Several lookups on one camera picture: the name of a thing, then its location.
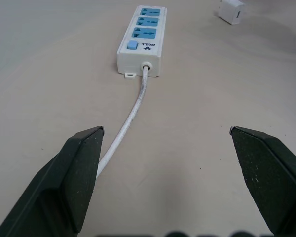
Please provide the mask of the white power strip blue sockets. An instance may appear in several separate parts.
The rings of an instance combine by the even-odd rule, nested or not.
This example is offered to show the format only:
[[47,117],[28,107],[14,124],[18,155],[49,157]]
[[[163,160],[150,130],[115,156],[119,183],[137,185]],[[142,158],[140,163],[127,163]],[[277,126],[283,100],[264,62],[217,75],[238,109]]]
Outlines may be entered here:
[[127,79],[142,76],[145,66],[149,77],[160,76],[166,16],[165,7],[136,8],[117,51],[118,72]]

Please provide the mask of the white USB charger plug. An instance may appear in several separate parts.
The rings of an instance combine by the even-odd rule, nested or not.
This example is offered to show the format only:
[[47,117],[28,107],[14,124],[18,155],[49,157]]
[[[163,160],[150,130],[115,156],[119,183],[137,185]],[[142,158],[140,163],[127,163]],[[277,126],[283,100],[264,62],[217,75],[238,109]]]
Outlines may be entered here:
[[239,24],[245,10],[245,4],[240,0],[220,0],[218,17],[230,25]]

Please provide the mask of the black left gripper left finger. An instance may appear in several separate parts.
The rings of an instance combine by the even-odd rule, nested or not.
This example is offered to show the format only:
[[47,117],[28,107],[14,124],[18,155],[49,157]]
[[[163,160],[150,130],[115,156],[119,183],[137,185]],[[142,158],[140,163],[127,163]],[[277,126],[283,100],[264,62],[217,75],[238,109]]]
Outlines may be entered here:
[[93,194],[104,128],[70,137],[31,180],[3,223],[0,237],[77,237]]

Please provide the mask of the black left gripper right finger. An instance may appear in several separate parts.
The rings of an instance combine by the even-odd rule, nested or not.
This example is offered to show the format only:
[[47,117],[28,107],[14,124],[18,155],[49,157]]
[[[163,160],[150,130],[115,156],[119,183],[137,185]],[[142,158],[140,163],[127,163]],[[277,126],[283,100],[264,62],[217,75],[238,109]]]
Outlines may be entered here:
[[296,156],[278,138],[233,126],[246,186],[275,236],[296,237]]

